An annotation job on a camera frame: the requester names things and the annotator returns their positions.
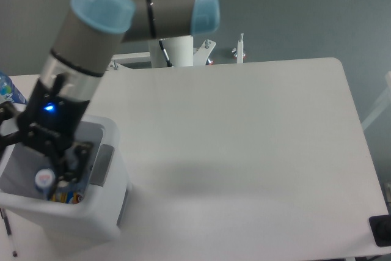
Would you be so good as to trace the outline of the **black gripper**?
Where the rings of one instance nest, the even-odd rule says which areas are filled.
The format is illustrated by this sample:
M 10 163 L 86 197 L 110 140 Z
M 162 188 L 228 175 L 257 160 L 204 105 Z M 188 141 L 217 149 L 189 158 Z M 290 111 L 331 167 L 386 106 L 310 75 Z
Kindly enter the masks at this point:
M 89 101 L 60 96 L 66 81 L 55 79 L 53 86 L 47 87 L 38 80 L 22 113 L 9 101 L 1 103 L 1 148 L 22 142 L 49 155 L 50 146 L 51 168 L 57 184 L 85 183 L 93 144 L 74 142 L 74 135 Z

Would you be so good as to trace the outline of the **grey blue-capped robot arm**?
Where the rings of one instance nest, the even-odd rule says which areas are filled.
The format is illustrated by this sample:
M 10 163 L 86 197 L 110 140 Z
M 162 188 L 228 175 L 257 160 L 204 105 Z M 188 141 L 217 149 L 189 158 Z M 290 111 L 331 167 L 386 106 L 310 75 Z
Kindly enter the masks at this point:
M 219 23 L 219 0 L 70 0 L 25 109 L 1 103 L 1 120 L 16 124 L 1 150 L 22 144 L 46 158 L 34 174 L 45 198 L 76 185 L 93 143 L 75 133 L 120 43 L 214 32 Z

